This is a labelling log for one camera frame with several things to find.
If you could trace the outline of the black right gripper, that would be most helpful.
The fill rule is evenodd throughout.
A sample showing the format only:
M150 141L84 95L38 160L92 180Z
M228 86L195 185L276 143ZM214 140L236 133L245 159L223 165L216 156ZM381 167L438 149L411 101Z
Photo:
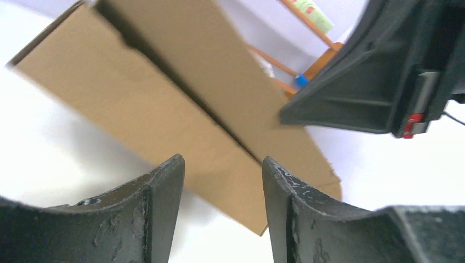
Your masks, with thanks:
M449 100L464 103L464 1L428 4L369 1L341 51L281 109L281 123L411 139Z

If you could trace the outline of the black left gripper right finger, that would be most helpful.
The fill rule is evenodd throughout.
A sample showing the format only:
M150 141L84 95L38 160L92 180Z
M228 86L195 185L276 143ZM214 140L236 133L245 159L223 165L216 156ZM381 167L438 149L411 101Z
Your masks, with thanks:
M464 262L464 206L338 201L271 157L262 164L275 262Z

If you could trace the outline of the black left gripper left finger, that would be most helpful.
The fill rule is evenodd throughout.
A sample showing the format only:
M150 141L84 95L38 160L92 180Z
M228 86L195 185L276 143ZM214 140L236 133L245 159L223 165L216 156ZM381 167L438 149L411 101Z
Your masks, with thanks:
M167 262L185 161L75 205L33 207L1 198L1 262Z

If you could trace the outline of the brown cardboard box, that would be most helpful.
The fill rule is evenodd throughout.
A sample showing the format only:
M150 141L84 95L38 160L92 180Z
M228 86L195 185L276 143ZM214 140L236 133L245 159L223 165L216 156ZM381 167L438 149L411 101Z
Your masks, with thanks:
M147 161L180 154L185 187L261 235L261 163L342 199L339 177L213 1L77 2L8 65Z

